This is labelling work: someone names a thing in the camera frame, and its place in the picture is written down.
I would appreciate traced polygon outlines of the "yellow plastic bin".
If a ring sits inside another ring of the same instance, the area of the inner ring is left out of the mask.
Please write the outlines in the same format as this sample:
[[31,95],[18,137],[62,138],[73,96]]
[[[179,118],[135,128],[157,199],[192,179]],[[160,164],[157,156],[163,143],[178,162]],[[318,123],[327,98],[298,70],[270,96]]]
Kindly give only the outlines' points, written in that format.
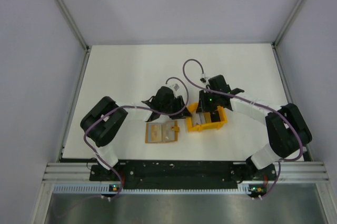
[[[188,107],[189,112],[193,115],[197,108],[197,103],[192,103]],[[228,122],[225,110],[221,106],[217,106],[216,110],[220,114],[221,121],[212,123],[211,118],[210,118],[210,113],[212,112],[204,112],[205,117],[206,117],[206,124],[198,125],[198,126],[193,126],[193,119],[192,117],[186,118],[186,127],[188,132],[202,132],[205,130],[211,130],[211,129],[220,129],[223,127],[224,124]]]

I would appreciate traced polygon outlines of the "silver VIP card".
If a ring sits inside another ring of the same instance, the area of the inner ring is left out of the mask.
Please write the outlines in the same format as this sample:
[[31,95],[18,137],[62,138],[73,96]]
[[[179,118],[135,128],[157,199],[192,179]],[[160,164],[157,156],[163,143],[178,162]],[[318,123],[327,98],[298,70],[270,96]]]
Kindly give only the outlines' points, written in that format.
[[192,115],[192,119],[193,119],[193,126],[206,124],[205,113],[194,113]]

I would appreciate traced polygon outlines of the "orange leather card holder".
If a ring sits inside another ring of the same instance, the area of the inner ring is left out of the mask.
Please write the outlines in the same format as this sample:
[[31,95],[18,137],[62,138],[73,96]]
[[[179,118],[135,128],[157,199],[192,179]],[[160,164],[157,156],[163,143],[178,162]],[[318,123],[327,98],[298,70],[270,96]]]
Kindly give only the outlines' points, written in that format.
[[145,131],[146,144],[165,144],[178,141],[180,128],[177,120],[164,123],[147,123]]

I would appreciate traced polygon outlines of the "gold VIP card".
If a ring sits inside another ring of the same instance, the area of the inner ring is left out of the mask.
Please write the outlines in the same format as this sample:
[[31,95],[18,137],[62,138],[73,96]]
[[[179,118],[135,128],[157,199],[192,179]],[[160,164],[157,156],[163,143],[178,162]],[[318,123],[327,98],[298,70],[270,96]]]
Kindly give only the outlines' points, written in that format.
[[175,140],[175,131],[174,131],[174,122],[167,122],[162,125],[162,140],[163,141],[174,141]]

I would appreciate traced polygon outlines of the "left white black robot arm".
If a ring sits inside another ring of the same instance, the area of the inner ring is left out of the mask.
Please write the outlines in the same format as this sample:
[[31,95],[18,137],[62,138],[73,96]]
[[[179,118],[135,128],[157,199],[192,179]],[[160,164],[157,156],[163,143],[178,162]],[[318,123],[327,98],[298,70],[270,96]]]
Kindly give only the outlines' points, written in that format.
[[129,104],[118,103],[105,96],[84,116],[80,122],[84,141],[96,154],[102,166],[101,174],[106,179],[114,180],[120,172],[112,141],[124,122],[140,120],[151,123],[161,115],[171,120],[192,116],[183,96],[177,93],[179,88],[178,84],[164,85],[148,100]]

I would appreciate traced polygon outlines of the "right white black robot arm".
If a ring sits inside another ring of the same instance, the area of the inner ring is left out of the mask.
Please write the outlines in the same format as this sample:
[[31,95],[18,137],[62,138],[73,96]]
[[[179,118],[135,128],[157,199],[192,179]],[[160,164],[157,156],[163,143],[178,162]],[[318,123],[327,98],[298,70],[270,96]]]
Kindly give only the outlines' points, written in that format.
[[312,134],[295,104],[270,104],[242,89],[231,89],[223,75],[212,78],[202,75],[200,81],[205,87],[199,92],[197,113],[212,113],[221,106],[266,126],[269,142],[246,160],[245,171],[249,178],[259,179],[267,166],[303,150],[312,141]]

